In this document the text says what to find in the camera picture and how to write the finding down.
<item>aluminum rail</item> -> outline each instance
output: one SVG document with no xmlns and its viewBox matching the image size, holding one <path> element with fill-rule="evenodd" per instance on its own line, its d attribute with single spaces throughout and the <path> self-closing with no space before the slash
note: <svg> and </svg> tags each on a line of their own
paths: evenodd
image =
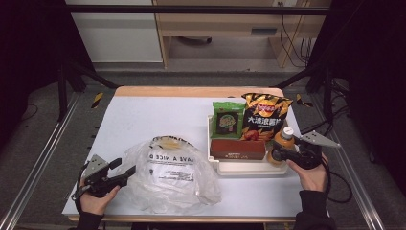
<svg viewBox="0 0 406 230">
<path fill-rule="evenodd" d="M 297 7 L 235 7 L 235 6 L 137 6 L 137 5 L 66 5 L 43 6 L 46 11 L 73 13 L 199 13 L 199 14 L 274 14 L 274 15 L 330 15 L 345 10 Z"/>
<path fill-rule="evenodd" d="M 56 124 L 56 127 L 48 139 L 47 144 L 39 155 L 36 163 L 28 175 L 23 187 L 15 198 L 13 204 L 9 211 L 3 216 L 0 222 L 0 230 L 11 230 L 17 224 L 19 218 L 21 217 L 22 212 L 24 211 L 28 201 L 30 200 L 36 185 L 38 184 L 39 178 L 44 172 L 51 156 L 54 153 L 57 143 L 60 140 L 65 128 L 67 127 L 72 114 L 75 111 L 76 106 L 78 105 L 80 98 L 80 93 L 74 93 L 74 96 L 71 99 L 69 104 L 68 113 L 65 115 L 64 119 L 61 122 Z"/>
</svg>

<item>black sleeve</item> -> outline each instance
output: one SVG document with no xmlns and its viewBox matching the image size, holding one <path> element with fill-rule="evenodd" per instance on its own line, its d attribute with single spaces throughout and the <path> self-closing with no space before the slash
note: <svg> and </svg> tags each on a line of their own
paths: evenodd
<svg viewBox="0 0 406 230">
<path fill-rule="evenodd" d="M 299 192 L 302 211 L 296 215 L 294 230 L 335 230 L 333 218 L 327 215 L 327 194 L 303 190 Z"/>
<path fill-rule="evenodd" d="M 80 214 L 77 230 L 97 230 L 103 216 L 82 212 Z"/>
</svg>

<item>chip bag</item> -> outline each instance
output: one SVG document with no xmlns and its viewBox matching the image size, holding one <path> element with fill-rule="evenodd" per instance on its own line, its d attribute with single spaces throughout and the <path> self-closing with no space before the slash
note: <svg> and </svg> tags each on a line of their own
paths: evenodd
<svg viewBox="0 0 406 230">
<path fill-rule="evenodd" d="M 268 142 L 283 126 L 292 100 L 271 94 L 247 93 L 240 140 Z"/>
</svg>

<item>white tray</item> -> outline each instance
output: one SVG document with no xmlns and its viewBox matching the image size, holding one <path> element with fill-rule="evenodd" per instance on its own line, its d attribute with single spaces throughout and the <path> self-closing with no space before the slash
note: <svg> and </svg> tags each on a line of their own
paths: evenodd
<svg viewBox="0 0 406 230">
<path fill-rule="evenodd" d="M 285 174 L 288 166 L 283 162 L 280 166 L 276 167 L 266 160 L 266 155 L 262 160 L 227 160 L 227 159 L 214 159 L 210 156 L 210 145 L 212 139 L 212 120 L 213 116 L 207 119 L 207 135 L 208 135 L 208 159 L 213 168 L 220 175 L 275 175 Z"/>
</svg>

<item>bottle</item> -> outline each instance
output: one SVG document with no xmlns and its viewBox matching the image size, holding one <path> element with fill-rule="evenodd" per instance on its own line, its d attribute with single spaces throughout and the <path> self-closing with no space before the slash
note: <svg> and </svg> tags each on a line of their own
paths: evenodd
<svg viewBox="0 0 406 230">
<path fill-rule="evenodd" d="M 283 128 L 283 130 L 277 132 L 277 134 L 275 134 L 274 137 L 274 142 L 278 142 L 286 149 L 295 150 L 295 139 L 293 138 L 293 128 L 290 126 L 286 126 Z M 272 158 L 272 150 L 273 148 L 271 148 L 268 151 L 266 159 L 268 160 L 269 163 L 271 163 L 274 166 L 281 165 L 282 161 L 277 161 L 274 158 Z"/>
</svg>

